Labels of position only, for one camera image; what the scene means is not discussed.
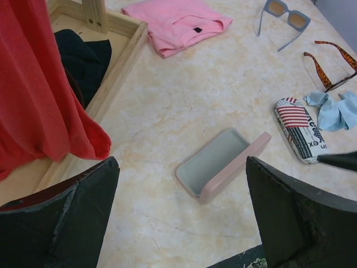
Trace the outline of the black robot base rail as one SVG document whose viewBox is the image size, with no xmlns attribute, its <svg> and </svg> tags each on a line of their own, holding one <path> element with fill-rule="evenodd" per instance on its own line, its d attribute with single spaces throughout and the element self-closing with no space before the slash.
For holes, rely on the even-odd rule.
<svg viewBox="0 0 357 268">
<path fill-rule="evenodd" d="M 267 267 L 267 260 L 263 245 L 258 245 L 210 267 Z"/>
</svg>

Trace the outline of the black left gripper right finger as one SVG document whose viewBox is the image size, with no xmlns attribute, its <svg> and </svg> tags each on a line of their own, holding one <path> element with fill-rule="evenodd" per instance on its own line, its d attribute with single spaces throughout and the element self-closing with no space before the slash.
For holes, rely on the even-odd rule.
<svg viewBox="0 0 357 268">
<path fill-rule="evenodd" d="M 268 267 L 356 267 L 356 201 L 257 157 L 245 170 Z"/>
</svg>

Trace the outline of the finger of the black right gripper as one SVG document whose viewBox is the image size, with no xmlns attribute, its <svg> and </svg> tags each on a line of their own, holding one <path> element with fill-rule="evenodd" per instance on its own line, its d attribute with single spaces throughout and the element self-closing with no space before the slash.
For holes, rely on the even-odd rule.
<svg viewBox="0 0 357 268">
<path fill-rule="evenodd" d="M 357 171 L 357 153 L 324 154 L 317 157 L 318 162 L 351 171 Z"/>
</svg>

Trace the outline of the light blue cleaning cloth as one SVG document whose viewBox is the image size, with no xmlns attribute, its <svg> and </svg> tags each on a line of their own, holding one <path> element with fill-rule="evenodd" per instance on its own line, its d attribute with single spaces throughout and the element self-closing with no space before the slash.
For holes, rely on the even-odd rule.
<svg viewBox="0 0 357 268">
<path fill-rule="evenodd" d="M 317 116 L 318 128 L 324 131 L 349 130 L 356 126 L 356 94 L 346 91 L 339 94 L 340 100 L 327 93 L 312 92 L 305 96 L 308 106 L 319 109 Z"/>
</svg>

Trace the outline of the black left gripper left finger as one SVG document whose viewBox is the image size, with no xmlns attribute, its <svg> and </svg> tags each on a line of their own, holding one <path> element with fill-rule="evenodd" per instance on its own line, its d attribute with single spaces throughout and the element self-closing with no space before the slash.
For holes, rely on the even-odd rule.
<svg viewBox="0 0 357 268">
<path fill-rule="evenodd" d="M 1 267 L 96 267 L 120 168 L 109 157 L 1 206 Z"/>
</svg>

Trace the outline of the pink glasses case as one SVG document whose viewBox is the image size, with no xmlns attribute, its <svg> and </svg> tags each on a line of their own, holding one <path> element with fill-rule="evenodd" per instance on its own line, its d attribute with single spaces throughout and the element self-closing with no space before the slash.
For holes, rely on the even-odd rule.
<svg viewBox="0 0 357 268">
<path fill-rule="evenodd" d="M 264 132 L 250 143 L 228 128 L 179 165 L 175 177 L 190 196 L 206 204 L 244 171 L 247 157 L 259 156 L 270 140 L 271 135 Z"/>
</svg>

